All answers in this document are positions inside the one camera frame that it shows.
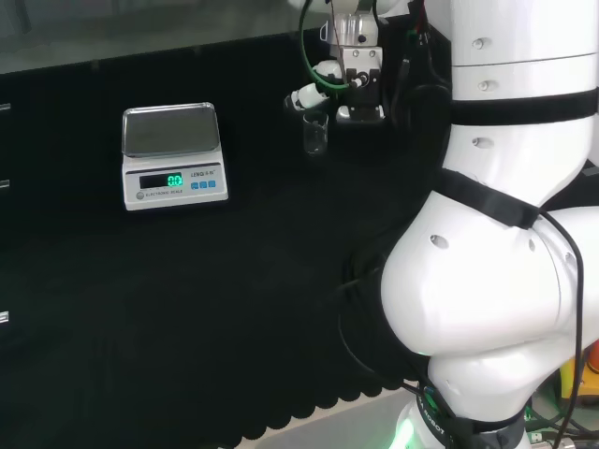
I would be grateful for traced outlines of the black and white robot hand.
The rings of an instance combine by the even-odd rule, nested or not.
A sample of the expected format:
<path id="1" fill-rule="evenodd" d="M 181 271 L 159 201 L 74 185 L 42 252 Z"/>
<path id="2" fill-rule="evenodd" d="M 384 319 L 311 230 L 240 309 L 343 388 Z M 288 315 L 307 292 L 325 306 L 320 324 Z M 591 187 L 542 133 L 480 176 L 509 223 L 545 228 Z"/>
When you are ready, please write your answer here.
<path id="1" fill-rule="evenodd" d="M 386 118 L 382 100 L 383 49 L 342 47 L 340 61 L 329 59 L 312 67 L 319 77 L 285 98 L 296 114 L 332 108 L 335 122 L 375 125 Z"/>

